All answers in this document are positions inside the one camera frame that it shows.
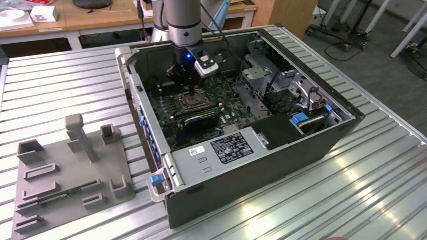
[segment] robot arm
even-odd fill
[[[155,25],[164,28],[167,24],[174,48],[174,66],[168,69],[167,76],[178,84],[188,87],[190,92],[194,91],[200,80],[219,70],[218,63],[204,50],[202,33],[203,26],[214,31],[218,30],[216,25],[223,27],[230,4],[231,0],[154,2]]]

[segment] aluminum slotted table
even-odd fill
[[[67,139],[63,117],[84,130],[120,127],[136,198],[32,237],[45,239],[424,239],[426,137],[283,28],[264,29],[367,115],[323,160],[171,230],[147,191],[150,172],[110,46],[15,58],[1,68],[0,240],[12,235],[17,143]]]

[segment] circuit board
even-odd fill
[[[194,102],[200,102],[200,104],[192,105],[194,110],[188,108],[187,102],[183,101],[183,97],[188,92],[167,96],[162,96],[158,93],[148,96],[167,143],[174,152],[223,136],[228,133],[227,130],[224,131],[226,127],[232,126],[235,129],[242,129],[256,121],[251,109],[247,109],[235,88],[235,78],[211,77],[207,79],[203,88],[196,89],[199,98]],[[180,132],[184,120],[208,114],[216,114],[216,116],[219,114],[216,127],[192,134]]]

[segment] power supply label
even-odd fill
[[[211,145],[223,164],[230,164],[254,153],[242,133],[212,141]]]

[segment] white sticker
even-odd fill
[[[196,148],[190,149],[188,152],[190,152],[191,156],[195,156],[198,154],[204,153],[206,152],[206,148],[203,146],[198,146]]]
[[[40,29],[39,32],[40,33],[47,33],[47,32],[57,32],[57,31],[63,31],[63,28],[48,28],[48,29]]]

